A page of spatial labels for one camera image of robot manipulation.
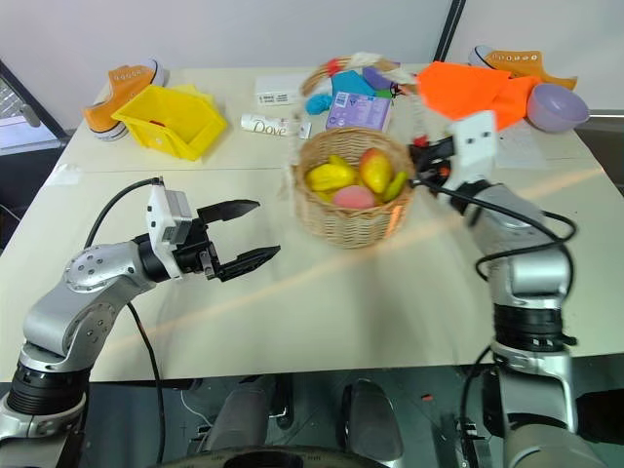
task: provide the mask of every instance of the black cable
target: black cable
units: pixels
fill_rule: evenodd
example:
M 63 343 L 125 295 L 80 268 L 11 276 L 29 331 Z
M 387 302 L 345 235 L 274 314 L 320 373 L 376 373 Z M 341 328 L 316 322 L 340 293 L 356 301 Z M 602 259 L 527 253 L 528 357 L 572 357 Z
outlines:
M 478 468 L 478 460 L 475 457 L 475 453 L 470 450 L 468 442 L 468 429 L 466 428 L 466 406 L 468 405 L 468 392 L 470 391 L 470 384 L 472 383 L 472 380 L 479 373 L 479 364 L 488 354 L 488 352 L 489 345 L 481 352 L 481 354 L 477 358 L 477 361 L 475 361 L 470 368 L 468 376 L 466 376 L 466 379 L 464 380 L 464 385 L 461 389 L 461 402 L 459 404 L 459 429 L 461 432 L 461 449 L 464 453 L 464 458 L 466 458 L 466 461 L 468 461 L 468 466 L 470 468 Z
M 162 184 L 162 180 L 159 177 L 147 178 L 145 180 L 140 180 L 131 185 L 128 185 L 126 188 L 121 190 L 117 195 L 110 199 L 110 201 L 106 204 L 106 206 L 99 212 L 97 216 L 96 222 L 94 223 L 91 231 L 89 232 L 89 236 L 87 237 L 87 242 L 85 242 L 84 249 L 90 247 L 96 234 L 98 233 L 99 227 L 108 212 L 113 208 L 113 206 L 121 200 L 125 195 L 136 190 L 137 188 L 144 187 L 145 185 L 158 185 Z M 156 357 L 154 355 L 154 349 L 152 348 L 151 343 L 149 342 L 149 338 L 147 337 L 147 333 L 143 328 L 143 323 L 140 321 L 140 317 L 138 316 L 137 310 L 133 306 L 131 302 L 128 302 L 128 308 L 130 312 L 133 314 L 133 318 L 135 319 L 136 327 L 138 328 L 138 332 L 140 333 L 141 338 L 143 338 L 143 342 L 145 343 L 145 347 L 147 348 L 147 353 L 149 354 L 149 362 L 152 367 L 152 371 L 154 373 L 154 382 L 156 385 L 156 394 L 158 396 L 158 416 L 159 416 L 159 444 L 158 444 L 158 455 L 156 457 L 156 463 L 160 464 L 163 461 L 163 454 L 165 453 L 165 441 L 167 437 L 167 429 L 165 426 L 165 404 L 163 401 L 163 385 L 160 379 L 160 373 L 158 372 L 158 365 L 156 364 Z M 85 426 L 87 424 L 87 414 L 89 412 L 89 387 L 87 387 L 87 391 L 85 392 L 87 397 L 87 401 L 85 403 L 85 408 L 83 409 L 82 419 L 80 421 L 80 429 L 84 431 Z
M 436 191 L 436 192 L 441 192 L 444 194 L 449 195 L 452 198 L 457 198 L 459 200 L 462 200 L 466 203 L 469 204 L 474 204 L 474 205 L 478 205 L 482 208 L 485 208 L 487 210 L 492 210 L 494 212 L 499 212 L 503 215 L 508 215 L 514 219 L 517 219 L 519 221 L 522 221 L 532 227 L 534 227 L 535 229 L 537 229 L 538 231 L 540 231 L 541 233 L 545 234 L 546 236 L 548 236 L 548 238 L 550 238 L 552 240 L 552 242 L 546 242 L 544 244 L 540 244 L 538 246 L 531 246 L 531 247 L 525 247 L 522 249 L 512 249 L 510 251 L 504 251 L 504 252 L 500 252 L 500 253 L 493 253 L 490 255 L 485 255 L 483 257 L 481 257 L 479 260 L 477 260 L 477 262 L 475 263 L 475 269 L 477 270 L 477 273 L 479 274 L 479 276 L 484 279 L 484 280 L 488 280 L 488 277 L 481 271 L 480 266 L 488 261 L 492 261 L 498 258 L 503 258 L 506 256 L 513 256 L 513 255 L 519 255 L 519 254 L 530 254 L 533 252 L 540 252 L 540 251 L 545 251 L 548 249 L 552 249 L 554 247 L 559 248 L 562 253 L 565 255 L 565 258 L 567 259 L 567 262 L 569 263 L 569 281 L 567 284 L 567 293 L 570 293 L 573 283 L 574 283 L 574 262 L 572 260 L 572 256 L 569 253 L 569 250 L 567 249 L 566 246 L 566 242 L 569 241 L 577 232 L 577 227 L 576 227 L 576 223 L 574 223 L 574 221 L 572 221 L 571 219 L 562 216 L 560 214 L 554 214 L 554 213 L 550 213 L 550 212 L 542 212 L 544 214 L 544 216 L 546 217 L 550 217 L 552 219 L 555 219 L 557 221 L 563 222 L 565 224 L 567 224 L 570 227 L 570 231 L 564 236 L 564 237 L 559 237 L 557 234 L 555 234 L 553 231 L 551 231 L 550 229 L 548 229 L 546 226 L 544 226 L 541 222 L 538 222 L 528 216 L 525 216 L 524 214 L 520 214 L 517 212 L 514 212 L 512 210 L 509 210 L 505 207 L 501 207 L 500 205 L 495 205 L 493 203 L 487 202 L 485 200 L 480 200 L 474 197 L 470 197 L 468 195 L 464 195 L 463 193 L 457 192 L 456 190 L 449 190 L 447 188 L 444 188 L 436 183 L 432 183 L 429 180 L 426 180 L 424 178 L 422 178 L 421 180 L 415 181 L 413 183 L 414 186 L 417 185 L 424 185 L 426 187 L 429 187 L 430 189 Z
M 149 338 L 147 337 L 147 333 L 143 328 L 143 324 L 140 321 L 140 317 L 138 316 L 137 310 L 133 306 L 131 302 L 128 302 L 128 308 L 130 312 L 133 314 L 133 318 L 136 322 L 136 327 L 138 328 L 138 332 L 140 333 L 140 337 L 143 338 L 143 342 L 145 343 L 145 347 L 147 348 L 147 352 L 149 353 L 149 362 L 152 365 L 152 370 L 154 372 L 154 381 L 156 382 L 156 393 L 158 394 L 158 417 L 160 421 L 160 441 L 158 444 L 158 456 L 156 457 L 156 463 L 162 463 L 163 454 L 165 453 L 165 403 L 163 401 L 163 384 L 160 379 L 160 373 L 158 372 L 158 366 L 156 365 L 156 356 L 154 355 L 154 349 L 152 348 L 152 344 L 149 342 Z
M 89 232 L 89 236 L 87 236 L 87 242 L 85 242 L 84 249 L 86 249 L 87 247 L 90 247 L 94 243 L 94 239 L 96 237 L 96 234 L 98 233 L 99 227 L 101 226 L 101 222 L 104 221 L 104 218 L 106 217 L 106 215 L 108 215 L 108 212 L 110 212 L 110 209 L 113 208 L 113 206 L 119 200 L 121 200 L 125 195 L 127 195 L 128 193 L 132 192 L 133 190 L 139 187 L 143 187 L 145 185 L 157 185 L 160 183 L 162 183 L 162 181 L 159 177 L 153 177 L 153 178 L 147 178 L 145 180 L 140 180 L 139 182 L 135 182 L 131 185 L 128 185 L 126 188 L 121 190 L 117 195 L 111 198 L 110 201 L 106 204 L 106 206 L 102 209 L 102 211 L 99 212 L 96 222 L 94 223 L 94 226 L 91 228 L 91 231 Z

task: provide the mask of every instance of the purple package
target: purple package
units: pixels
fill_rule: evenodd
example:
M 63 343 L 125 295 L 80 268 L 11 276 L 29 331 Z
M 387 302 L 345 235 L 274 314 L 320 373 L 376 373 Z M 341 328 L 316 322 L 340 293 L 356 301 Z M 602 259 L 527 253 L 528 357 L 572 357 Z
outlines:
M 365 66 L 362 68 L 362 76 L 366 82 L 376 90 L 389 90 L 392 88 L 393 82 L 384 78 L 374 66 Z
M 392 100 L 385 97 L 336 93 L 325 128 L 364 127 L 385 132 L 391 103 Z

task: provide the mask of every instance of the purple bowl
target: purple bowl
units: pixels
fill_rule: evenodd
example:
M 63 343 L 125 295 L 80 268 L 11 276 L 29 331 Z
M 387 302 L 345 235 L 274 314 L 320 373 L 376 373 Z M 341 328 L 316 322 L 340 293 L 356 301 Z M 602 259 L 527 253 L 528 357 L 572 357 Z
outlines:
M 589 119 L 587 104 L 563 86 L 537 85 L 526 105 L 528 120 L 544 132 L 570 130 Z

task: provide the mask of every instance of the orange towel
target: orange towel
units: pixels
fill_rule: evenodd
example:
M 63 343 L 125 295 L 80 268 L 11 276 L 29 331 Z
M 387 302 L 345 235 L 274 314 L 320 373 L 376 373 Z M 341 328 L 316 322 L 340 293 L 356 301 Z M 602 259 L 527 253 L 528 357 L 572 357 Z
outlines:
M 490 106 L 496 114 L 497 130 L 502 130 L 525 118 L 530 92 L 535 85 L 540 83 L 541 80 L 536 76 L 524 76 L 507 81 Z
M 539 78 L 509 79 L 508 71 L 435 61 L 417 75 L 427 106 L 452 120 L 493 110 L 498 130 L 527 115 L 527 101 Z

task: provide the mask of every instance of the basket handle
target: basket handle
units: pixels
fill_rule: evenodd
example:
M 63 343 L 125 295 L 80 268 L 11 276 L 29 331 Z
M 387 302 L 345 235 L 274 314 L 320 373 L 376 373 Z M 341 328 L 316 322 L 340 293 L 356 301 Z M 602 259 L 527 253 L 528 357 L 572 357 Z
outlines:
M 301 94 L 304 98 L 308 98 L 318 85 L 326 78 L 332 78 L 334 74 L 342 71 L 361 68 L 363 66 L 374 66 L 381 75 L 399 85 L 401 91 L 408 95 L 413 102 L 415 138 L 427 138 L 426 127 L 424 123 L 425 108 L 422 103 L 420 94 L 416 87 L 416 80 L 413 75 L 398 66 L 394 61 L 384 58 L 379 54 L 371 54 L 367 52 L 359 52 L 352 56 L 336 57 L 319 66 L 301 85 Z M 301 124 L 301 116 L 303 115 L 305 99 L 291 118 L 291 141 L 292 141 L 292 157 L 291 164 L 298 164 L 298 129 Z

